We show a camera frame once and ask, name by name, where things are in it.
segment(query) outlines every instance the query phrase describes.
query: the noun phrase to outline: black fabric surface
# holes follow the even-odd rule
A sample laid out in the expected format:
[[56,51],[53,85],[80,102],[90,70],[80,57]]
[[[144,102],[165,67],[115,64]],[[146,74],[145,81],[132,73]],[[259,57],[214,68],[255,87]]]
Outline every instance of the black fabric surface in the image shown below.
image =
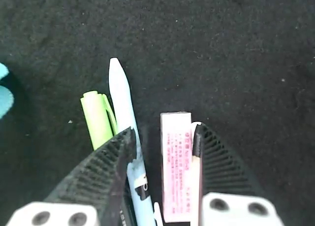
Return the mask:
[[79,98],[131,85],[153,200],[159,114],[191,111],[234,147],[287,226],[314,225],[315,0],[0,0],[0,224],[92,145]]

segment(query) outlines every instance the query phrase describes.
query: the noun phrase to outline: cyan plastic object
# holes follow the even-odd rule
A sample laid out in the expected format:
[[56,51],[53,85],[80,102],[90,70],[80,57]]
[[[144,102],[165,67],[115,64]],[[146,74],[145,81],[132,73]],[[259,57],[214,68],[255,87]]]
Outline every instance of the cyan plastic object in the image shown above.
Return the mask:
[[[0,80],[9,74],[7,67],[0,63]],[[14,102],[12,92],[3,86],[0,86],[0,119],[9,111]]]

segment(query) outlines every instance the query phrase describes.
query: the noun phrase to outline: pen cap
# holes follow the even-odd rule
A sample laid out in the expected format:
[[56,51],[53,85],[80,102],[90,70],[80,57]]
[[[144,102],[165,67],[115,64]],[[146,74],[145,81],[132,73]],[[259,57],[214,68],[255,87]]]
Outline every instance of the pen cap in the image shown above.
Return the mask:
[[80,99],[93,149],[117,134],[117,124],[107,96],[97,91],[86,92]]

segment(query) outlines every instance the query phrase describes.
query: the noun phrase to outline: eraser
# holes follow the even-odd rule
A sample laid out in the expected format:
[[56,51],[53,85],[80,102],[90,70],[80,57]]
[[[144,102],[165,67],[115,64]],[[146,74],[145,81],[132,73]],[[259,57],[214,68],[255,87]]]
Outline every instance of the eraser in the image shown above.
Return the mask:
[[191,113],[162,113],[162,200],[166,223],[191,220]]

